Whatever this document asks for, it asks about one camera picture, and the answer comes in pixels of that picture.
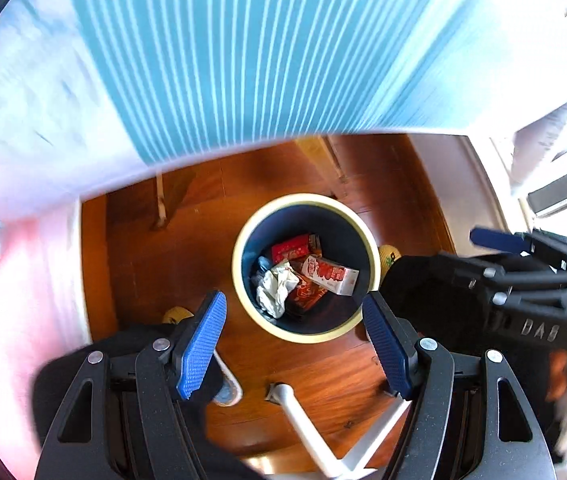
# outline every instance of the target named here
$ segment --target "metal screw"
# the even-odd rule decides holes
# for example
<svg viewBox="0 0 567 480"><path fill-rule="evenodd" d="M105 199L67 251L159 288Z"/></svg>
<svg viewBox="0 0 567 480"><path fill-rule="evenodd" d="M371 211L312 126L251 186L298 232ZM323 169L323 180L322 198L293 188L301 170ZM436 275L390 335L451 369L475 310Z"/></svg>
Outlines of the metal screw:
<svg viewBox="0 0 567 480"><path fill-rule="evenodd" d="M421 345L421 348L423 348L424 350L436 350L438 347L437 342L434 339L430 339L429 337L424 337L423 339L421 339L419 341L419 345Z"/></svg>
<svg viewBox="0 0 567 480"><path fill-rule="evenodd" d="M503 361L503 355L497 350L488 350L486 352L486 357L493 363L500 363Z"/></svg>
<svg viewBox="0 0 567 480"><path fill-rule="evenodd" d="M87 361L88 361L91 365L96 365L97 363L100 363L101 361L103 361L103 352L100 352L99 350L96 350L95 352L92 352L92 353L87 357Z"/></svg>
<svg viewBox="0 0 567 480"><path fill-rule="evenodd" d="M157 352L163 352L164 350L170 348L170 341L165 337L160 337L159 339L156 339L154 341L152 348L154 348L154 350L156 350Z"/></svg>
<svg viewBox="0 0 567 480"><path fill-rule="evenodd" d="M492 297L492 302L495 305L503 305L505 304L505 301L508 299L508 295L505 292L497 292L493 297Z"/></svg>

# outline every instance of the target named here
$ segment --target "blue striped curtain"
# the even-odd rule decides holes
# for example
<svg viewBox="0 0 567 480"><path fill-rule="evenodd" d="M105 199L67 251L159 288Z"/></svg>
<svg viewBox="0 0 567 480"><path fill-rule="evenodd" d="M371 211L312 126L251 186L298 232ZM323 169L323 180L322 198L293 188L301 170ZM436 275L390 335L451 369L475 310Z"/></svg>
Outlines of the blue striped curtain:
<svg viewBox="0 0 567 480"><path fill-rule="evenodd" d="M426 78L480 0L73 1L148 164L312 132L468 125ZM438 103L425 114L424 96Z"/></svg>

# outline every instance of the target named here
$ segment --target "wooden floor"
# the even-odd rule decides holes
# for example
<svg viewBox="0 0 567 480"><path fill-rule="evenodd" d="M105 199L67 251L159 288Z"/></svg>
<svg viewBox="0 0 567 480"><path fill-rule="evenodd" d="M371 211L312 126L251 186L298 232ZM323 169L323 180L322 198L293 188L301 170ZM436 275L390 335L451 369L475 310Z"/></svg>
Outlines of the wooden floor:
<svg viewBox="0 0 567 480"><path fill-rule="evenodd" d="M346 175L343 202L368 224L378 244L404 254L449 249L441 212L406 136L333 137ZM265 402L268 384L285 382L337 457L387 407L382 370L362 326L322 344L279 340L244 312L233 290L230 260L244 222L273 198L294 192L330 195L328 185L293 143L228 156L195 167L197 176L167 230L156 218L153 181L108 195L107 244L112 294L121 326L158 323L169 308L196 309L218 288L228 320L218 352L237 376L244 399L210 406L208 432L220 446L265 472L315 470L282 414ZM398 431L372 458L387 462Z"/></svg>

